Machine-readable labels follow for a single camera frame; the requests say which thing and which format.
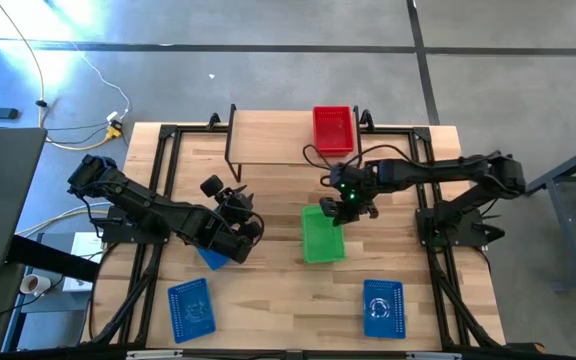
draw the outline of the blue mesh tray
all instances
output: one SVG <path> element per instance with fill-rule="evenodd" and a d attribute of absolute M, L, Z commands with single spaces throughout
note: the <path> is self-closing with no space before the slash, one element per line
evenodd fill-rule
<path fill-rule="evenodd" d="M 364 335 L 406 338 L 404 290 L 399 281 L 364 280 Z"/>
<path fill-rule="evenodd" d="M 175 343 L 215 332 L 215 317 L 206 279 L 169 288 L 168 304 Z"/>
<path fill-rule="evenodd" d="M 215 271 L 220 267 L 226 265 L 228 260 L 230 260 L 228 257 L 223 256 L 220 253 L 212 250 L 197 248 L 197 251 L 199 251 L 199 255 L 201 255 L 201 257 L 204 259 L 206 264 L 208 264 L 210 270 L 212 271 Z"/>

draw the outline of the concrete floor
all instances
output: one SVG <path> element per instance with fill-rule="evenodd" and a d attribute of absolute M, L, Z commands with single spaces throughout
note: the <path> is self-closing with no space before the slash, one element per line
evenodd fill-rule
<path fill-rule="evenodd" d="M 405 0 L 7 0 L 28 38 L 110 43 L 414 45 Z M 417 0 L 426 46 L 576 48 L 576 1 Z M 16 38 L 0 13 L 0 38 Z M 37 51 L 53 106 L 47 127 L 93 124 L 124 108 L 74 51 Z M 90 52 L 91 62 L 133 101 L 135 121 L 205 121 L 234 102 L 248 109 L 308 109 L 347 103 L 384 124 L 428 124 L 414 54 Z M 458 126 L 465 154 L 513 153 L 528 180 L 576 153 L 576 56 L 429 55 L 441 124 Z M 22 111 L 0 126 L 35 126 L 39 85 L 27 50 L 0 43 L 0 106 Z M 82 139 L 88 129 L 54 132 Z M 91 151 L 123 163 L 121 140 Z M 46 145 L 19 228 L 79 206 L 66 176 L 82 153 Z M 493 211 L 507 235 L 490 249 L 507 341 L 543 343 L 576 355 L 576 291 L 552 282 L 570 275 L 562 236 L 545 194 L 500 202 Z M 89 231 L 83 217 L 52 232 Z M 29 317 L 22 347 L 73 339 L 38 329 L 65 316 Z M 70 331 L 69 336 L 77 336 Z"/>

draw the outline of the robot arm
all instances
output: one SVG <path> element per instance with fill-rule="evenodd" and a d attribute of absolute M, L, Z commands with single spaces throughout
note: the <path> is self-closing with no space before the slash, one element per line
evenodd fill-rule
<path fill-rule="evenodd" d="M 68 179 L 69 193 L 78 198 L 103 197 L 122 210 L 129 223 L 122 219 L 99 219 L 100 227 L 132 226 L 143 234 L 167 238 L 174 232 L 187 244 L 212 249 L 238 263 L 243 263 L 251 248 L 259 241 L 263 229 L 249 221 L 252 195 L 243 188 L 223 189 L 218 177 L 212 176 L 201 186 L 207 196 L 214 196 L 219 206 L 215 211 L 188 202 L 173 202 L 130 180 L 110 158 L 86 155 Z"/>
<path fill-rule="evenodd" d="M 383 159 L 368 161 L 363 168 L 342 163 L 333 166 L 330 186 L 339 191 L 341 201 L 322 198 L 320 205 L 326 216 L 334 217 L 334 225 L 343 225 L 366 213 L 376 218 L 379 211 L 373 199 L 379 194 L 402 191 L 415 184 L 461 180 L 477 185 L 452 201 L 435 204 L 435 225 L 455 221 L 491 200 L 513 199 L 525 190 L 521 164 L 499 152 L 433 163 Z"/>

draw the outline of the green basket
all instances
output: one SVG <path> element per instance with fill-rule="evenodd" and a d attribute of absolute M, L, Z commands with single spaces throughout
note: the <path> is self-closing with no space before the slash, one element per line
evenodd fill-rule
<path fill-rule="evenodd" d="M 340 261 L 346 257 L 343 228 L 332 226 L 332 218 L 325 216 L 319 205 L 302 209 L 301 228 L 307 263 Z"/>

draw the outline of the red basket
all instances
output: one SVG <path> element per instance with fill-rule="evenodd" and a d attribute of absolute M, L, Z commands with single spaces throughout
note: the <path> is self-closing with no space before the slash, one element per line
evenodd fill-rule
<path fill-rule="evenodd" d="M 315 147 L 324 156 L 345 156 L 354 149 L 348 106 L 315 106 L 312 109 Z"/>

